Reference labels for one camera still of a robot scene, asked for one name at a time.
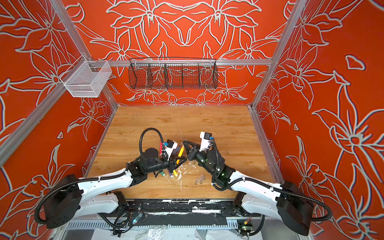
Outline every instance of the white wire mesh basket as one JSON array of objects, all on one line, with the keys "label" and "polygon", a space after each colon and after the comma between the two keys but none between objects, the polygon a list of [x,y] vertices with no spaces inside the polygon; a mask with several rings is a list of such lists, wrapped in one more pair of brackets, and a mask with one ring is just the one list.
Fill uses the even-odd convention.
[{"label": "white wire mesh basket", "polygon": [[98,72],[92,71],[87,61],[80,61],[78,64],[75,72],[66,81],[62,81],[65,88],[73,97],[98,97],[112,74],[108,61],[105,61]]}]

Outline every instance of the black motor housing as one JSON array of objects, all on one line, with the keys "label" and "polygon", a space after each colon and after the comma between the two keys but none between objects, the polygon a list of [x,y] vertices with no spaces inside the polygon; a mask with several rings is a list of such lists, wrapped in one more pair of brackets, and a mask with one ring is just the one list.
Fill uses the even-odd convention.
[{"label": "black motor housing", "polygon": [[[292,182],[285,181],[282,185],[283,189],[303,195],[301,190]],[[277,210],[284,224],[292,231],[308,236],[311,218],[313,213],[313,204],[302,198],[281,194],[277,200]]]},{"label": "black motor housing", "polygon": [[140,164],[145,173],[161,171],[168,168],[169,161],[163,161],[158,158],[159,152],[156,148],[148,148],[140,155]]},{"label": "black motor housing", "polygon": [[[53,190],[65,184],[76,181],[74,174],[65,176]],[[57,228],[71,220],[79,207],[81,194],[77,184],[65,191],[58,191],[48,198],[44,203],[45,219],[47,228]]]}]

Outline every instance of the marker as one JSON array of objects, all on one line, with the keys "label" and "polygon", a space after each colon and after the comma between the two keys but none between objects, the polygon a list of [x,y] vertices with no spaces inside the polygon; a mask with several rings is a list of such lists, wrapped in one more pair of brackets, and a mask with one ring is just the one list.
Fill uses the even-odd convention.
[{"label": "marker", "polygon": [[180,152],[179,152],[179,157],[181,157],[181,155],[183,155],[183,152],[184,152],[184,145],[181,147],[180,149]]},{"label": "marker", "polygon": [[163,154],[163,143],[160,142],[160,152],[159,152],[159,155],[162,156]]}]

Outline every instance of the wood grain surface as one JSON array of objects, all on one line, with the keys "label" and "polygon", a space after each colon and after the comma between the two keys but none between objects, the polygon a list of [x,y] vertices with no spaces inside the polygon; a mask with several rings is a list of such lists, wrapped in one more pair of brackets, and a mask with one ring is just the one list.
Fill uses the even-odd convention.
[{"label": "wood grain surface", "polygon": [[[182,140],[200,144],[200,132],[210,132],[228,166],[246,175],[273,181],[246,106],[120,106],[88,177],[114,172],[137,158],[140,155],[140,135],[148,127],[157,128],[164,141],[171,139],[179,145]],[[155,131],[148,131],[143,138],[143,151],[149,147],[160,148],[160,139]],[[177,171],[177,177],[170,177],[167,170],[164,171],[165,177],[159,174],[155,178],[148,174],[146,181],[119,190],[128,199],[232,199],[236,196],[235,191],[214,189],[210,184],[211,175],[196,161],[184,163]],[[206,180],[195,184],[202,174]]]}]

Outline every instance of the orange wall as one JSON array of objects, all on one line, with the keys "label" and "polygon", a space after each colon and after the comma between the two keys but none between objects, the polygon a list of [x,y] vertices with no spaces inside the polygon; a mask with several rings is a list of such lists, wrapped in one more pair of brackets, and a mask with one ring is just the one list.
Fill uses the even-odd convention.
[{"label": "orange wall", "polygon": [[284,179],[333,210],[316,239],[384,238],[383,22],[381,1],[310,0],[257,107]]},{"label": "orange wall", "polygon": [[0,4],[0,144],[79,56],[49,1]]},{"label": "orange wall", "polygon": [[[0,144],[79,57],[49,1],[0,1]],[[68,92],[0,168],[0,239],[47,239],[33,213],[65,175],[82,177],[112,114],[100,98]]]},{"label": "orange wall", "polygon": [[[294,5],[292,0],[63,3],[95,60],[270,58]],[[216,90],[133,90],[127,69],[120,67],[108,86],[121,105],[248,104],[265,70],[219,68]]]}]

